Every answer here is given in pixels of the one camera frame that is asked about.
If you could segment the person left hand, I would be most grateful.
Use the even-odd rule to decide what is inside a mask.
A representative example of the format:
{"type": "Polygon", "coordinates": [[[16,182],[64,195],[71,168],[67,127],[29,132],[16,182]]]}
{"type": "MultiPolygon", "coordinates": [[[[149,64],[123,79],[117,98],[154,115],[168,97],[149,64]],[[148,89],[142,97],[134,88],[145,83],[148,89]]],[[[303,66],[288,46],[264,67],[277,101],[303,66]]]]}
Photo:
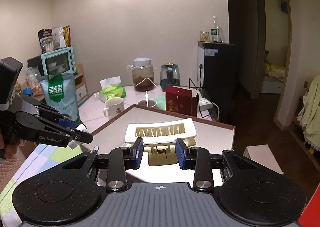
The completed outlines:
{"type": "Polygon", "coordinates": [[[14,155],[17,154],[17,150],[20,146],[25,145],[25,140],[18,137],[15,133],[11,135],[9,141],[4,140],[3,135],[0,134],[1,142],[1,158],[12,159],[14,155]]]}

